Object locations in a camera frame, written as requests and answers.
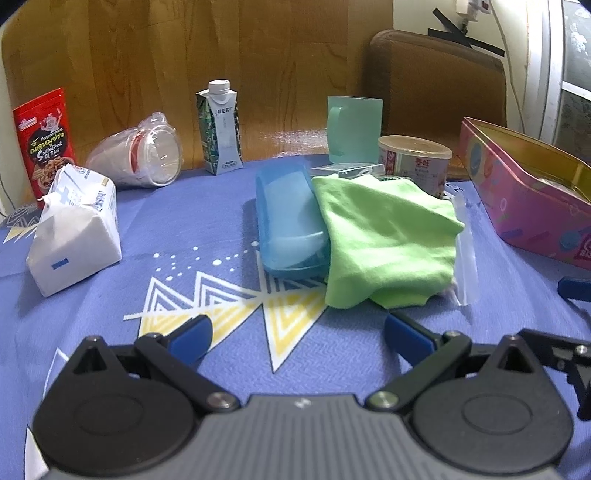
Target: white tissue package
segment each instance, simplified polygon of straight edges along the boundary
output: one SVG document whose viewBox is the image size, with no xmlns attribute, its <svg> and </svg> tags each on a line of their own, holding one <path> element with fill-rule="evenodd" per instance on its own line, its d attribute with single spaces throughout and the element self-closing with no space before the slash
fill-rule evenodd
<svg viewBox="0 0 591 480">
<path fill-rule="evenodd" d="M 44 297 L 121 260 L 111 180 L 88 168 L 66 165 L 43 200 L 27 265 Z"/>
</svg>

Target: blue gripper pad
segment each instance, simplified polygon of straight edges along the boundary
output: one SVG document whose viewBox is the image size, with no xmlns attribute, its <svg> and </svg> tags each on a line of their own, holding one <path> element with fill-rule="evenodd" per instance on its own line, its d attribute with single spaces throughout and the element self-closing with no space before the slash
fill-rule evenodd
<svg viewBox="0 0 591 480">
<path fill-rule="evenodd" d="M 384 339 L 390 350 L 400 354 L 413 367 L 436 349 L 430 338 L 392 313 L 388 314 L 384 323 Z"/>
<path fill-rule="evenodd" d="M 193 365 L 212 344 L 213 325 L 206 315 L 199 315 L 167 335 L 168 351 L 186 365 Z"/>
</svg>

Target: plastic bag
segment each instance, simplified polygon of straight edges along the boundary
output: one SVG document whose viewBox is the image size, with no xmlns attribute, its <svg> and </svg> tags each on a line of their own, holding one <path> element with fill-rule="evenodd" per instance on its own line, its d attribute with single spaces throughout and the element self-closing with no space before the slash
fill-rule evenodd
<svg viewBox="0 0 591 480">
<path fill-rule="evenodd" d="M 176 130 L 163 113 L 154 112 L 135 128 L 105 138 L 86 166 L 117 187 L 163 187 L 181 170 L 183 152 Z"/>
<path fill-rule="evenodd" d="M 58 171 L 27 256 L 44 297 L 121 260 L 115 185 L 88 168 Z"/>
<path fill-rule="evenodd" d="M 443 198 L 449 199 L 453 204 L 456 218 L 464 224 L 464 230 L 456 237 L 456 263 L 453 267 L 452 283 L 440 295 L 455 306 L 463 307 L 476 303 L 480 297 L 472 228 L 464 195 L 446 184 Z"/>
</svg>

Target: can label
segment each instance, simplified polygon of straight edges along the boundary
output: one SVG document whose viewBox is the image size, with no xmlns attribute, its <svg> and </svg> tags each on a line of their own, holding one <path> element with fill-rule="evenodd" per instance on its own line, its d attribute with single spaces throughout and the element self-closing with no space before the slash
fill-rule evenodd
<svg viewBox="0 0 591 480">
<path fill-rule="evenodd" d="M 440 158 L 397 154 L 396 174 L 410 177 L 421 190 L 440 199 L 445 188 L 448 163 L 449 160 Z"/>
<path fill-rule="evenodd" d="M 381 147 L 379 149 L 379 160 L 384 164 L 386 175 L 407 177 L 429 195 L 439 199 L 442 197 L 449 160 L 414 157 Z"/>
<path fill-rule="evenodd" d="M 396 153 L 380 148 L 379 160 L 384 165 L 386 175 L 394 175 L 396 169 Z"/>
</svg>

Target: gray gripper base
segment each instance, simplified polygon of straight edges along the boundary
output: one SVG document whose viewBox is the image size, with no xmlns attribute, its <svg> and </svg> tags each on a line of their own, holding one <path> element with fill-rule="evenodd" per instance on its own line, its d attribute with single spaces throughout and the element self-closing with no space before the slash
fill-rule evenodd
<svg viewBox="0 0 591 480">
<path fill-rule="evenodd" d="M 53 470 L 44 480 L 82 478 Z M 559 480 L 561 477 L 548 467 L 512 478 Z M 398 416 L 365 410 L 351 395 L 256 395 L 241 410 L 207 417 L 195 437 L 169 460 L 117 479 L 499 480 L 499 477 L 466 473 L 446 465 L 423 451 Z"/>
</svg>

